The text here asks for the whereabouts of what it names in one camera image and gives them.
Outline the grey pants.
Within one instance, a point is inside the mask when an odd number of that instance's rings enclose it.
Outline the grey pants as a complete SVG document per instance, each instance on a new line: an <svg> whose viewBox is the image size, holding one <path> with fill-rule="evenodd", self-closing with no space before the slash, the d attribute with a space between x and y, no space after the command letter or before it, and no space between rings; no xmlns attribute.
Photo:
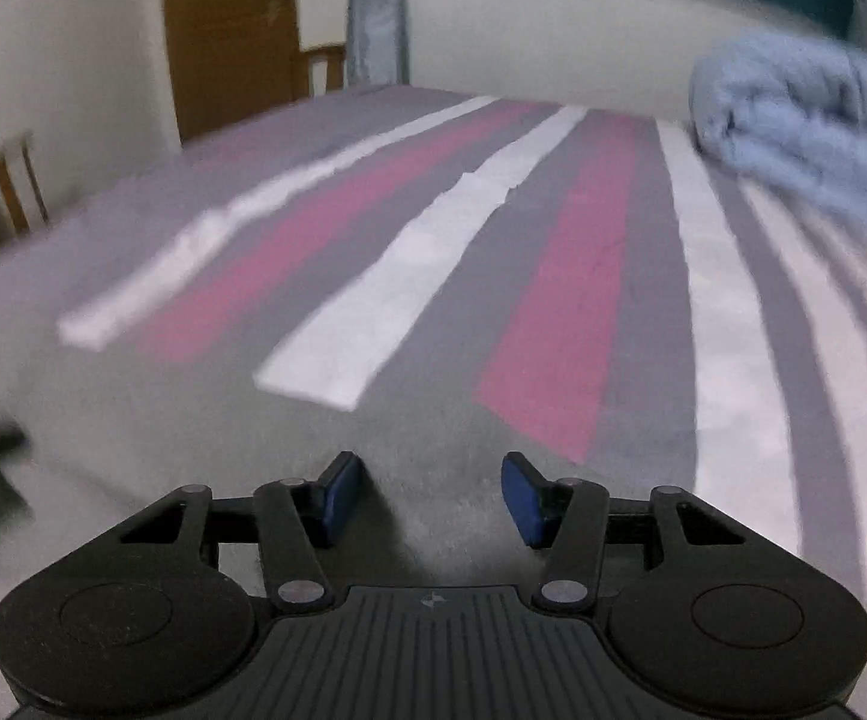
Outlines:
<svg viewBox="0 0 867 720"><path fill-rule="evenodd" d="M0 496L0 601L8 590L173 489L246 496L278 478L312 478L337 454L370 473L339 546L335 582L506 583L529 577L500 497L500 461L520 450L549 476L573 473L513 433L442 372L409 379L355 413L264 394L230 351L173 367L120 344L64 348L47 330L0 337L0 419L26 452ZM0 675L0 718L13 697Z"/></svg>

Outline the wooden chair at left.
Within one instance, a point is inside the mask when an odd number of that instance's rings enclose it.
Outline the wooden chair at left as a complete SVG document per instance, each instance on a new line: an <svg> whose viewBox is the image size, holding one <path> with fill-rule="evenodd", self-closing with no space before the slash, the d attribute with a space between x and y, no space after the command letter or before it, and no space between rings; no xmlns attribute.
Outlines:
<svg viewBox="0 0 867 720"><path fill-rule="evenodd" d="M33 231L28 205L33 205L40 226L51 223L40 179L33 161L33 132L24 130L0 143L0 195L8 224L15 236Z"/></svg>

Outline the brown wooden door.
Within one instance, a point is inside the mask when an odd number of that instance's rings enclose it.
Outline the brown wooden door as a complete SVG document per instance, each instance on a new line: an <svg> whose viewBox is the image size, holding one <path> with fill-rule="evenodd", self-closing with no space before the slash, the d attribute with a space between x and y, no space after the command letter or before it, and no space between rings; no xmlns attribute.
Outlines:
<svg viewBox="0 0 867 720"><path fill-rule="evenodd" d="M295 0L163 0L179 138L295 101Z"/></svg>

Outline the striped pink grey bedsheet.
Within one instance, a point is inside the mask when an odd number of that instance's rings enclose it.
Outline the striped pink grey bedsheet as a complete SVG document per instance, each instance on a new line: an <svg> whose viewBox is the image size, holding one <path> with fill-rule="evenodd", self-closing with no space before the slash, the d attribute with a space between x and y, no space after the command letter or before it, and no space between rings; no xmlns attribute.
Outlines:
<svg viewBox="0 0 867 720"><path fill-rule="evenodd" d="M867 600L867 232L684 127L430 89L189 143L0 254L0 337L230 351L355 413L442 372L573 473L672 484Z"/></svg>

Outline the folded light blue duvet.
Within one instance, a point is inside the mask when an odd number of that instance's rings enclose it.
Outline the folded light blue duvet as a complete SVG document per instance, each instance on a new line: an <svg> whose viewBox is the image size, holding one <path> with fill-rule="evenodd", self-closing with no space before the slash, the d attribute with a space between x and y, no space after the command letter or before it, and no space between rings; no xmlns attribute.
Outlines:
<svg viewBox="0 0 867 720"><path fill-rule="evenodd" d="M744 34L695 62L703 153L867 226L867 54L828 37Z"/></svg>

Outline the wooden chair near door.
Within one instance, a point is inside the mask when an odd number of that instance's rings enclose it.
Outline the wooden chair near door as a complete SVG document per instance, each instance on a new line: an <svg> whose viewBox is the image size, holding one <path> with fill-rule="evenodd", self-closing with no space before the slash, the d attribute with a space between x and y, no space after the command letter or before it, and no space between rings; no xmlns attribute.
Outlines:
<svg viewBox="0 0 867 720"><path fill-rule="evenodd" d="M316 94L314 72L318 68L324 71L324 91L340 91L346 86L346 46L324 44L296 54L293 62L296 99L311 98Z"/></svg>

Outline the grey curtain by door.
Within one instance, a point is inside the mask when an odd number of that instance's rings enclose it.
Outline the grey curtain by door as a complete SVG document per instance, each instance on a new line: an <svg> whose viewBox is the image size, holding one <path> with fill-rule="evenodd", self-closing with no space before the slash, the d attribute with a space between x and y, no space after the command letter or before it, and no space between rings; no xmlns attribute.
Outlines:
<svg viewBox="0 0 867 720"><path fill-rule="evenodd" d="M406 0L347 0L349 86L407 82Z"/></svg>

